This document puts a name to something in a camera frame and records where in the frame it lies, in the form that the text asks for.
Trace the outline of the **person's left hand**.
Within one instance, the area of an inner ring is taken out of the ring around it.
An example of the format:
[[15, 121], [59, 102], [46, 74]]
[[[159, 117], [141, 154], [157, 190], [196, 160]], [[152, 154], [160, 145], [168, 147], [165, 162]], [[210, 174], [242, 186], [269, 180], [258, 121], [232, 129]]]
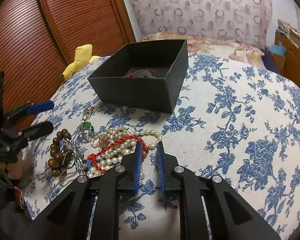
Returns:
[[21, 178], [24, 170], [23, 152], [18, 153], [18, 161], [16, 163], [3, 163], [0, 162], [0, 171], [7, 170], [8, 178], [18, 180]]

